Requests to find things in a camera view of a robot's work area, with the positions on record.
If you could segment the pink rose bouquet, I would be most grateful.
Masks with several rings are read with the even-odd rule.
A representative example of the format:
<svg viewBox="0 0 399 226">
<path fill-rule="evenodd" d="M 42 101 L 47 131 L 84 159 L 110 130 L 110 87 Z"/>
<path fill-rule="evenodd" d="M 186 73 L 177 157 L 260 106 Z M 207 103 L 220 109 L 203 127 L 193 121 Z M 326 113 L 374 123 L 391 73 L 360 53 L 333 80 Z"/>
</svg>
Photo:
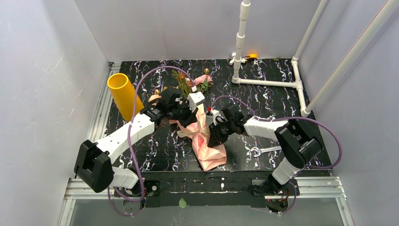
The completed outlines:
<svg viewBox="0 0 399 226">
<path fill-rule="evenodd" d="M 193 88 L 201 93 L 206 93 L 213 86 L 214 82 L 209 74 L 209 70 L 204 69 L 204 74 L 193 80 L 189 78 L 186 73 L 181 70 L 172 69 L 172 77 L 176 80 L 177 86 L 166 86 L 164 85 L 162 89 L 155 89 L 154 93 L 150 96 L 149 102 L 154 101 L 161 97 L 161 93 L 166 91 L 168 88 L 176 88 L 182 92 L 183 97 L 188 97 L 190 93 L 193 93 Z"/>
</svg>

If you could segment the pink wrapping paper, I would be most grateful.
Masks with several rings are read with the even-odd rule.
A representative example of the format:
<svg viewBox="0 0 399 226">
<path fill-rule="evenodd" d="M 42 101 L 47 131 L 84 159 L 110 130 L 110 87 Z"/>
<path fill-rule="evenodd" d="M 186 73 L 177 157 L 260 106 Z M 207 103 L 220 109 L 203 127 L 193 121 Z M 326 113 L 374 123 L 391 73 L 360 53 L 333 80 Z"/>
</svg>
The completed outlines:
<svg viewBox="0 0 399 226">
<path fill-rule="evenodd" d="M 198 111 L 196 113 L 198 121 L 192 123 L 187 127 L 183 127 L 179 122 L 170 120 L 169 123 L 177 124 L 179 130 L 183 128 L 199 128 L 199 127 L 209 127 L 206 125 L 206 113 L 204 111 L 204 105 L 198 106 Z M 192 148 L 194 154 L 202 168 L 203 171 L 209 171 L 219 166 L 225 165 L 227 162 L 227 153 L 224 145 L 218 145 L 215 147 L 208 147 L 209 137 L 198 134 L 195 137 L 187 137 L 192 141 Z"/>
</svg>

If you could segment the yellow cylindrical vase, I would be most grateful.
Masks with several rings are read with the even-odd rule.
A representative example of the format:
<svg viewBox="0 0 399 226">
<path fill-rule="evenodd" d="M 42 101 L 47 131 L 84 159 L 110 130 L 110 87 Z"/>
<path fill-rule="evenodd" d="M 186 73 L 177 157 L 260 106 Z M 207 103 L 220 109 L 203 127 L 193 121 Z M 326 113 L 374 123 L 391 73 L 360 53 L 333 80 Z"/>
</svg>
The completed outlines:
<svg viewBox="0 0 399 226">
<path fill-rule="evenodd" d="M 139 96 L 135 97 L 136 90 L 125 74 L 115 73 L 111 75 L 107 81 L 107 86 L 124 120 L 131 120 L 134 103 L 136 103 L 135 114 L 139 113 L 140 110 L 144 108 Z"/>
</svg>

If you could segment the cream ribbon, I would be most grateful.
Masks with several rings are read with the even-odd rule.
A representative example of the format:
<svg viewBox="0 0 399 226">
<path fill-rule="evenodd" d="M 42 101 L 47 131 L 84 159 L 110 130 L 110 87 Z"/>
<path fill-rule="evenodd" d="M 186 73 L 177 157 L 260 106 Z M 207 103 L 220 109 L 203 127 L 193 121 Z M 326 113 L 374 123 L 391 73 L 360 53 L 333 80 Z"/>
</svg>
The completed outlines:
<svg viewBox="0 0 399 226">
<path fill-rule="evenodd" d="M 179 130 L 177 132 L 179 137 L 195 137 L 198 134 L 201 134 L 203 136 L 209 137 L 210 136 L 210 130 L 209 127 L 199 127 L 199 128 L 183 128 L 182 130 Z"/>
</svg>

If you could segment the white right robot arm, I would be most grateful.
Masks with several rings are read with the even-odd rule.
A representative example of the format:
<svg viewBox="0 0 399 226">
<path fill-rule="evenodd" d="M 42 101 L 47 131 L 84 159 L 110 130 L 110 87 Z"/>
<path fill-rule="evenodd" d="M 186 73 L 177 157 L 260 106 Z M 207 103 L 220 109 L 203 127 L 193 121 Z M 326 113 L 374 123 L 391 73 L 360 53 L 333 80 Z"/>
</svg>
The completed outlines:
<svg viewBox="0 0 399 226">
<path fill-rule="evenodd" d="M 220 112 L 208 108 L 206 124 L 210 132 L 208 147 L 225 143 L 232 134 L 278 141 L 284 159 L 264 182 L 249 186 L 255 196 L 277 194 L 285 190 L 295 175 L 325 149 L 305 120 L 271 121 L 251 114 L 244 115 L 235 105 L 228 105 Z"/>
</svg>

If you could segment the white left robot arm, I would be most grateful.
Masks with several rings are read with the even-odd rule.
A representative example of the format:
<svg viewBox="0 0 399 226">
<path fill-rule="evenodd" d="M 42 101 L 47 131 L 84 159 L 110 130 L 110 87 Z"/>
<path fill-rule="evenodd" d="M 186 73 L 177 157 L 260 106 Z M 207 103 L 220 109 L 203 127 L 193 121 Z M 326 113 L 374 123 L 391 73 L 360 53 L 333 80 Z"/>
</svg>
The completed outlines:
<svg viewBox="0 0 399 226">
<path fill-rule="evenodd" d="M 84 141 L 79 148 L 74 173 L 96 193 L 110 186 L 132 189 L 139 181 L 139 171 L 114 167 L 113 163 L 129 148 L 129 144 L 152 134 L 169 120 L 184 127 L 197 122 L 198 106 L 204 101 L 205 97 L 199 91 L 184 97 L 177 88 L 165 89 L 159 98 L 140 110 L 133 122 L 95 142 Z"/>
</svg>

